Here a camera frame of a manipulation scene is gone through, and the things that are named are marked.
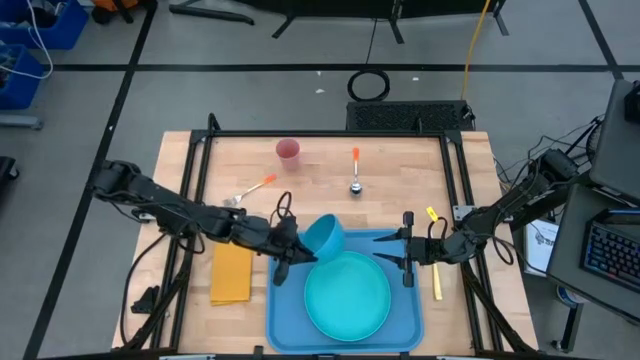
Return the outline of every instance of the yellow cable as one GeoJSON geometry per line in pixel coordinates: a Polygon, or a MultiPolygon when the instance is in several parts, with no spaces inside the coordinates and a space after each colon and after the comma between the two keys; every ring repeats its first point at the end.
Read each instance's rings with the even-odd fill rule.
{"type": "Polygon", "coordinates": [[[480,20],[478,21],[478,25],[476,26],[476,32],[473,33],[473,38],[471,39],[471,46],[469,47],[469,53],[467,54],[467,63],[464,65],[464,82],[462,83],[462,94],[460,95],[460,100],[464,100],[465,93],[467,92],[467,83],[469,82],[469,65],[471,65],[473,47],[476,45],[476,40],[478,39],[478,34],[480,33],[480,29],[482,28],[484,16],[487,14],[490,2],[491,0],[487,0],[487,2],[484,4],[484,9],[482,9],[480,20]]]}

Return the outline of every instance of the floor tile line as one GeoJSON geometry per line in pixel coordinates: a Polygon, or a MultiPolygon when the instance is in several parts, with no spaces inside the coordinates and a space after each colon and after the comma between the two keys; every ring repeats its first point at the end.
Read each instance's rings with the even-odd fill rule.
{"type": "Polygon", "coordinates": [[[593,14],[593,10],[591,10],[591,6],[589,6],[589,3],[587,2],[587,0],[578,0],[578,3],[580,4],[582,11],[584,12],[584,16],[587,19],[587,23],[589,23],[589,27],[591,28],[591,32],[593,33],[593,36],[596,38],[596,42],[600,47],[600,51],[602,51],[602,55],[604,56],[605,60],[607,61],[607,64],[611,68],[611,73],[613,74],[613,77],[616,80],[623,79],[622,72],[620,71],[618,67],[618,63],[616,62],[616,59],[613,56],[613,52],[611,52],[611,48],[609,47],[609,44],[607,43],[607,40],[605,39],[604,34],[602,33],[602,29],[600,29],[600,25],[598,24],[598,21],[596,20],[596,17],[593,14]]]}
{"type": "Polygon", "coordinates": [[[100,140],[98,150],[96,151],[87,183],[80,197],[78,208],[73,217],[69,233],[67,234],[67,239],[65,240],[60,258],[58,259],[58,263],[53,273],[53,277],[51,279],[51,282],[49,283],[49,288],[47,289],[42,307],[40,308],[40,312],[38,313],[38,318],[31,332],[29,342],[27,343],[27,347],[23,356],[24,359],[36,359],[38,357],[38,353],[40,352],[40,348],[46,336],[49,323],[51,322],[51,318],[53,316],[56,303],[60,296],[65,277],[69,270],[69,266],[71,265],[73,253],[75,252],[76,245],[78,244],[80,233],[82,231],[84,221],[87,217],[87,212],[89,211],[89,206],[91,205],[91,184],[94,180],[94,176],[102,166],[102,162],[106,158],[109,151],[109,145],[111,144],[111,140],[113,139],[113,134],[115,133],[118,120],[120,119],[120,114],[122,113],[124,103],[127,99],[133,75],[135,74],[135,65],[140,60],[140,55],[142,54],[142,49],[144,48],[146,38],[149,35],[149,29],[151,28],[151,23],[153,22],[155,12],[156,8],[152,8],[147,11],[140,32],[138,33],[138,39],[131,54],[129,65],[127,66],[126,73],[123,77],[120,89],[118,90],[118,94],[111,109],[109,119],[102,134],[102,139],[100,140]]]}
{"type": "MultiPolygon", "coordinates": [[[[66,64],[56,65],[57,71],[109,72],[127,71],[129,65],[124,64],[66,64]]],[[[621,65],[636,68],[640,65],[621,65]]],[[[464,64],[138,64],[134,65],[138,72],[295,72],[295,71],[424,71],[424,72],[461,72],[464,64]]],[[[607,72],[609,65],[518,65],[518,64],[476,64],[471,65],[472,72],[607,72]]]]}

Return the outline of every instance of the table leg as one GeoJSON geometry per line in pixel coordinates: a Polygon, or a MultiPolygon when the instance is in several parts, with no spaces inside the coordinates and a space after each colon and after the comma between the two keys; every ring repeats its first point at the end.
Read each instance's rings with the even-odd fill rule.
{"type": "Polygon", "coordinates": [[[554,340],[551,342],[551,346],[555,347],[556,350],[564,353],[573,351],[576,337],[578,336],[578,327],[580,326],[580,317],[582,316],[583,308],[584,304],[577,304],[569,311],[569,317],[567,318],[562,340],[554,340]]]}

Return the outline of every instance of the orange cloth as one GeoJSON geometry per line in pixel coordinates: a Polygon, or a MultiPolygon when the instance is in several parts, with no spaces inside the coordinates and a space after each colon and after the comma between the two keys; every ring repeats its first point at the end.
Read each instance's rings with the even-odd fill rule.
{"type": "Polygon", "coordinates": [[[234,244],[215,243],[211,266],[211,305],[249,301],[253,252],[234,244]]]}

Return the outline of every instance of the keyboard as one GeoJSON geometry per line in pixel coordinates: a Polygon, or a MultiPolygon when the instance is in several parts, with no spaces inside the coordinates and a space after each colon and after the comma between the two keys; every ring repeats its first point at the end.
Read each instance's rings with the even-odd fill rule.
{"type": "Polygon", "coordinates": [[[640,241],[597,222],[584,241],[582,267],[640,293],[640,241]]]}

